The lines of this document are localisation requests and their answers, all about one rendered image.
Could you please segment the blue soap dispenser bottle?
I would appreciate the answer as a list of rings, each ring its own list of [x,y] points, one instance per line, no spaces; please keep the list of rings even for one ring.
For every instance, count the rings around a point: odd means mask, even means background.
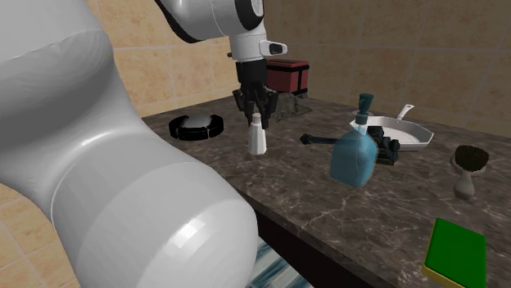
[[[338,138],[332,151],[329,174],[352,187],[362,187],[371,178],[378,146],[367,134],[367,121],[373,94],[362,93],[352,129]]]

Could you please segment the white frying pan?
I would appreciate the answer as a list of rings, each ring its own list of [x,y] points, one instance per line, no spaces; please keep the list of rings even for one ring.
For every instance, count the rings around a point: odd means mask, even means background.
[[[404,120],[413,108],[414,105],[405,104],[396,117],[370,115],[364,127],[376,143],[389,137],[400,143],[399,151],[421,151],[431,142],[434,133],[415,122]]]

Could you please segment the grey rough stone block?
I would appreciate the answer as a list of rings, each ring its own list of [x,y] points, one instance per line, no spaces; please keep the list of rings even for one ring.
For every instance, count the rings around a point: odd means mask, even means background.
[[[309,112],[311,112],[311,109],[308,106],[302,105],[299,97],[292,93],[279,93],[273,119],[278,122]]]

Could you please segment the black round robot vacuum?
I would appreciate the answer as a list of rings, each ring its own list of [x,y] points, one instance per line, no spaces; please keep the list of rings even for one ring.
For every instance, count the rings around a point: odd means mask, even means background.
[[[224,120],[219,115],[182,115],[169,122],[170,136],[182,141],[201,141],[220,135]]]

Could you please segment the white salt shaker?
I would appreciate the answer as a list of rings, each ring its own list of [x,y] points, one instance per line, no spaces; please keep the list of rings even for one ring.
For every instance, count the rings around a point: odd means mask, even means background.
[[[252,155],[263,155],[266,151],[266,136],[262,128],[261,114],[254,113],[249,126],[248,152]]]

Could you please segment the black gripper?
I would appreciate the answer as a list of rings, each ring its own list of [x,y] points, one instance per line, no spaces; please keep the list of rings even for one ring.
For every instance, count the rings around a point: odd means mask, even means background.
[[[244,113],[248,121],[252,121],[255,105],[261,115],[262,129],[267,129],[269,119],[275,112],[278,102],[278,93],[268,88],[257,88],[243,91],[252,83],[267,84],[267,60],[245,61],[236,63],[237,79],[241,89],[233,91],[237,108]]]

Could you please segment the green and yellow sponge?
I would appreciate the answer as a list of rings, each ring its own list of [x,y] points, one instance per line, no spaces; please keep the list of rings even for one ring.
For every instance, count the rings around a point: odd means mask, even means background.
[[[437,218],[421,273],[445,288],[486,288],[486,238]]]

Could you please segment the dark blue hand tool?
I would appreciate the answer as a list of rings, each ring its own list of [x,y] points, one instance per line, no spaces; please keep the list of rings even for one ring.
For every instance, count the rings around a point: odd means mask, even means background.
[[[398,150],[400,149],[400,143],[397,139],[391,139],[390,137],[384,136],[384,130],[382,126],[369,126],[367,134],[375,141],[378,146],[378,157],[377,164],[385,164],[393,166],[394,163],[399,159]],[[314,137],[307,133],[304,133],[300,137],[300,141],[304,145],[309,144],[334,144],[336,138],[331,137]]]

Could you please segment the red box with black band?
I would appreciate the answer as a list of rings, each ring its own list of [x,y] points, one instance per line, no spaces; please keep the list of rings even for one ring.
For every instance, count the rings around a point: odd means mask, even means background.
[[[267,60],[267,86],[295,96],[307,93],[309,69],[308,61]]]

